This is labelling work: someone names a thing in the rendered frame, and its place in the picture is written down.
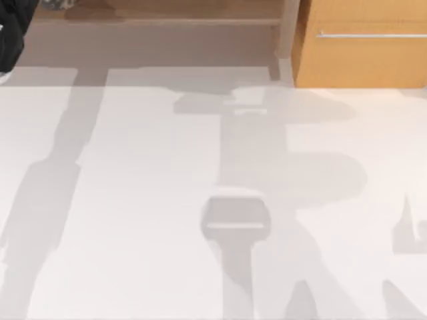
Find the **open wooden shelf unit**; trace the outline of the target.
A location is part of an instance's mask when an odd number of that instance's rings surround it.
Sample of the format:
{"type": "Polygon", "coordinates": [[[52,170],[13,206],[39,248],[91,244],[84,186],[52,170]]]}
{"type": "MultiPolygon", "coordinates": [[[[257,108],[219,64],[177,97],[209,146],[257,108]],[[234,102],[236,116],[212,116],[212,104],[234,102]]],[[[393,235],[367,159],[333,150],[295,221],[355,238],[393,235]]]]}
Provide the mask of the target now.
{"type": "Polygon", "coordinates": [[[40,4],[19,66],[93,71],[265,67],[279,77],[300,0],[78,0],[40,4]]]}

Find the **wooden cupboard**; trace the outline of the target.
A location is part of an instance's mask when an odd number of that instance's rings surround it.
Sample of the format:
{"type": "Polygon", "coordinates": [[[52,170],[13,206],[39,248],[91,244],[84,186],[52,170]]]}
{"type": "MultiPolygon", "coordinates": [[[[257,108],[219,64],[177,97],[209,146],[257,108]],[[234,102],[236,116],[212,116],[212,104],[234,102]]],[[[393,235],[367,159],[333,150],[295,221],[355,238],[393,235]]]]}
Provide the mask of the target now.
{"type": "Polygon", "coordinates": [[[301,0],[292,48],[294,85],[301,85],[304,45],[316,23],[427,22],[427,0],[301,0]]]}

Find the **wooden drawer front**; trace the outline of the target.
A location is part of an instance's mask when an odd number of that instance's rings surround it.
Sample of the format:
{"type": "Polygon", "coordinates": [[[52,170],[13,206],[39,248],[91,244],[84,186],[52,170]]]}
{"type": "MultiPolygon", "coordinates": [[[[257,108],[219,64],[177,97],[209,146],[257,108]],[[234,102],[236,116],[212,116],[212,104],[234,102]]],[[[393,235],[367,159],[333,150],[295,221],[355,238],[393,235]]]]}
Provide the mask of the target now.
{"type": "Polygon", "coordinates": [[[427,39],[323,39],[325,33],[427,34],[427,22],[316,23],[307,34],[301,85],[318,88],[427,86],[427,39]]]}

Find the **small grey object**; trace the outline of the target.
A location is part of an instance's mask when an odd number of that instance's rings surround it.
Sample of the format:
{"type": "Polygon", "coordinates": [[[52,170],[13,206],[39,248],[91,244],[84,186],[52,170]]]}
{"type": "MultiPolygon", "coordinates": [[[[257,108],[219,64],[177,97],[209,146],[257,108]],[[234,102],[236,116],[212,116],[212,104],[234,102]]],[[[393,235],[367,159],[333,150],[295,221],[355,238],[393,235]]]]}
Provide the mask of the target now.
{"type": "Polygon", "coordinates": [[[41,0],[43,8],[53,11],[68,10],[77,2],[78,0],[41,0]]]}

